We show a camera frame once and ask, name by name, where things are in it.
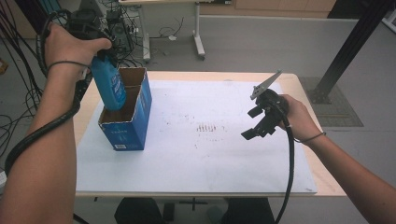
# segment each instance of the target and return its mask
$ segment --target gray floor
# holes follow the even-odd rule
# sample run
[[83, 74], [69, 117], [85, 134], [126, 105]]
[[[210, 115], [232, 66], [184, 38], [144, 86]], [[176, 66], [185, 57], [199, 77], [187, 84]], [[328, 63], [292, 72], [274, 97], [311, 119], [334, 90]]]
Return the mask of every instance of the gray floor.
[[[148, 70], [274, 72], [283, 69], [298, 77], [322, 77], [356, 21], [286, 20], [265, 18], [202, 17], [201, 37], [205, 60], [196, 56], [191, 37], [193, 20], [185, 20], [176, 41], [152, 39]], [[1, 56], [8, 60], [4, 46]], [[380, 24], [337, 85], [348, 99], [364, 127], [325, 128], [337, 142], [368, 169], [396, 186], [396, 34]], [[0, 114], [19, 115], [24, 109], [25, 88], [14, 65], [0, 76]], [[13, 141], [22, 137], [28, 121], [21, 124]], [[274, 214], [282, 198], [271, 198]], [[113, 215], [120, 198], [77, 198], [76, 213], [90, 223], [115, 223]], [[164, 199], [158, 199], [162, 207]], [[178, 204], [172, 223], [210, 223], [209, 205]], [[282, 223], [365, 223], [346, 197], [291, 198]]]

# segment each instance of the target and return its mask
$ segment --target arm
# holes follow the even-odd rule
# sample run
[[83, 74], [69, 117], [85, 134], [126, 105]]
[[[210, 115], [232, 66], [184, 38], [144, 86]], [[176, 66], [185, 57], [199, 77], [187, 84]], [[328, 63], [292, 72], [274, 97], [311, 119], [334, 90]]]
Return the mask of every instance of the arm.
[[[306, 107], [284, 95], [290, 106], [288, 118], [297, 139], [320, 133]], [[396, 189], [371, 173], [345, 153], [331, 139], [321, 135], [305, 143], [334, 176], [349, 199], [370, 223], [396, 223]]]
[[[77, 40], [58, 25], [50, 25], [46, 63], [63, 60], [90, 64], [105, 39]], [[28, 133], [71, 108], [76, 81], [84, 68], [61, 63], [49, 73], [44, 94]], [[68, 120], [30, 145], [15, 161], [0, 203], [0, 223], [72, 223], [76, 191], [76, 144], [73, 120]]]

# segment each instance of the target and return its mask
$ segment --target blue bottle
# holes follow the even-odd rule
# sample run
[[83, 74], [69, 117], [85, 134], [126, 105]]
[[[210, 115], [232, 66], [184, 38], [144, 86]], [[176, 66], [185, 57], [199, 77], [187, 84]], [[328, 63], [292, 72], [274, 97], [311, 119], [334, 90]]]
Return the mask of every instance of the blue bottle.
[[118, 69], [106, 56], [104, 61], [93, 57], [91, 70], [105, 108], [120, 110], [125, 104], [126, 92]]

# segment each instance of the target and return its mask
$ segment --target white paper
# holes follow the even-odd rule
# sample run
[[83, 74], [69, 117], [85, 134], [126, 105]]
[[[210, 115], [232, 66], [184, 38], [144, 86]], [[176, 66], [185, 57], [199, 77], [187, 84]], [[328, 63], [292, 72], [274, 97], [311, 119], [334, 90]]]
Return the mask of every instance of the white paper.
[[[289, 177], [286, 132], [247, 141], [260, 83], [150, 81], [152, 106], [143, 151], [115, 151], [100, 130], [99, 103], [78, 145], [77, 192], [153, 194], [279, 194]], [[281, 93], [277, 83], [270, 89]], [[293, 194], [317, 191], [300, 144], [295, 144]]]

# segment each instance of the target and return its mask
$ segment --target open box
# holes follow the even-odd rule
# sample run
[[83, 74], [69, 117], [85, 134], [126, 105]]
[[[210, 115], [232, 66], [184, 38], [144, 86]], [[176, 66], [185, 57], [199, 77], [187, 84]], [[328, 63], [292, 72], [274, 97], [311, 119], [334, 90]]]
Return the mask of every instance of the open box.
[[149, 124], [151, 92], [146, 68], [120, 68], [126, 90], [118, 111], [103, 109], [99, 126], [115, 150], [143, 150]]

